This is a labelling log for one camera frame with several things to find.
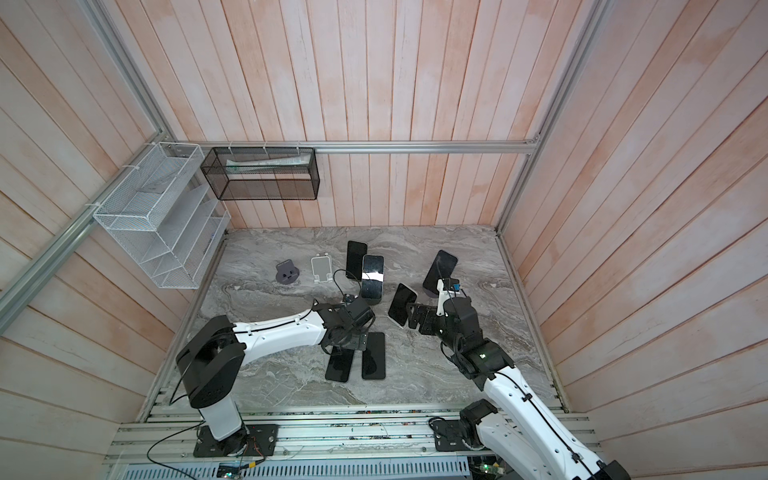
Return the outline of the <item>white folding phone stand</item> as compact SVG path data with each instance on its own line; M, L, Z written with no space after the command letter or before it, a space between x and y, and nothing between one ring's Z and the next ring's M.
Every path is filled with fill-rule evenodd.
M315 283L327 283L333 280L333 265L328 254L312 257L311 270Z

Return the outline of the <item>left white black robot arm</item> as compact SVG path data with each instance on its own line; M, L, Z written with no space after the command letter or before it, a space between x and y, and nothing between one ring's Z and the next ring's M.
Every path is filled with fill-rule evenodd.
M176 356L188 402L215 441L241 444L246 427L231 392L242 366L299 347L347 348L368 333L374 319L361 298L338 304L314 301L297 314L261 322L214 317Z

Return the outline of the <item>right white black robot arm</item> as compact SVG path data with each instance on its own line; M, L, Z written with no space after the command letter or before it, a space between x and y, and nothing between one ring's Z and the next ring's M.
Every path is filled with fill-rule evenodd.
M462 441L487 448L523 479L628 479L617 461L603 461L570 432L528 386L511 357L487 338L466 297L438 307L411 303L408 323L434 335L449 359L487 398L460 412Z

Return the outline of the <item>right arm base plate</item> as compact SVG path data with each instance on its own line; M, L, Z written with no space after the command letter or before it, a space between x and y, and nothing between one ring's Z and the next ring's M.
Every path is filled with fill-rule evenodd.
M480 421L432 417L427 424L433 432L438 452L494 450L481 441L481 427L491 440L500 440L502 446L511 446L513 440L519 440L519 435L498 414L485 416Z

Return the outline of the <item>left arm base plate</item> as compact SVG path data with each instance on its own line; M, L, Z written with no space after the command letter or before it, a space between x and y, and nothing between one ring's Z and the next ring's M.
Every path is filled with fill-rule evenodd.
M230 437L216 440L204 425L198 429L193 457L269 457L274 454L278 430L277 424L244 424Z

